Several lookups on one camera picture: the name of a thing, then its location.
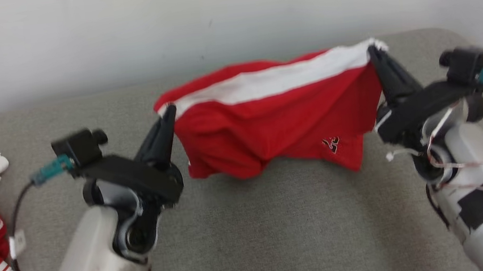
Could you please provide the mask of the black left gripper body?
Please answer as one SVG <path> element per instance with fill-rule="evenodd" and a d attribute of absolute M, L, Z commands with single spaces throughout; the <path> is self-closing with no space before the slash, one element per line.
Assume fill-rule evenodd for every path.
<path fill-rule="evenodd" d="M 163 204 L 179 202 L 184 188 L 180 170 L 172 163 L 165 170 L 118 155 L 108 155 L 83 168 L 80 177 L 100 179 L 143 195 L 160 197 Z"/>

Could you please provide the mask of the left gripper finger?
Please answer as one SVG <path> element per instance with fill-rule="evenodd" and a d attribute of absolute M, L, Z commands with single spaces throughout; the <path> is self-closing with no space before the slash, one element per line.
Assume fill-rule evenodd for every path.
<path fill-rule="evenodd" d="M 158 126 L 159 126 L 158 121 L 159 121 L 159 118 L 155 122 L 155 124 L 153 124 L 151 129 L 149 130 L 149 133 L 147 134 L 147 136 L 143 140 L 139 151 L 135 155 L 137 162 L 144 163 L 144 162 L 153 162 L 154 161 L 154 151 L 153 151 L 153 143 L 154 142 L 153 141 L 156 137 L 156 133 L 157 133 L 157 130 L 158 130 L 157 129 Z"/>
<path fill-rule="evenodd" d="M 154 163 L 159 169 L 167 169 L 171 163 L 171 152 L 174 140 L 176 106 L 167 105 L 159 118 L 156 137 L 153 141 Z"/>

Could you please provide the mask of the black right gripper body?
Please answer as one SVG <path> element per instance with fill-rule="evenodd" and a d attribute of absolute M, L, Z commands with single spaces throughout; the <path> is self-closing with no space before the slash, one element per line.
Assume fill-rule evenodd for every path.
<path fill-rule="evenodd" d="M 483 84 L 480 83 L 474 85 L 460 85 L 449 81 L 431 83 L 392 108 L 389 116 L 380 121 L 378 135 L 384 143 L 401 144 L 404 132 L 415 132 L 432 115 L 466 96 L 479 94 L 482 91 Z"/>

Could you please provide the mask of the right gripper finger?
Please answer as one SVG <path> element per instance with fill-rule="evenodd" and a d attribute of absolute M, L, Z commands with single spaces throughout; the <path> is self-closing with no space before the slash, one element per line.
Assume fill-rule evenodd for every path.
<path fill-rule="evenodd" d="M 369 46 L 370 50 L 378 49 L 376 46 Z M 412 75 L 400 65 L 400 63 L 389 54 L 390 79 L 389 89 L 392 92 L 394 103 L 404 102 L 406 98 L 422 91 L 422 86 Z"/>
<path fill-rule="evenodd" d="M 391 83 L 391 74 L 389 66 L 389 56 L 388 53 L 383 49 L 373 49 L 368 50 L 370 62 L 374 67 L 376 74 L 378 76 L 379 82 L 382 87 L 383 95 L 385 96 L 385 101 L 387 105 L 393 105 L 394 100 L 389 89 Z"/>

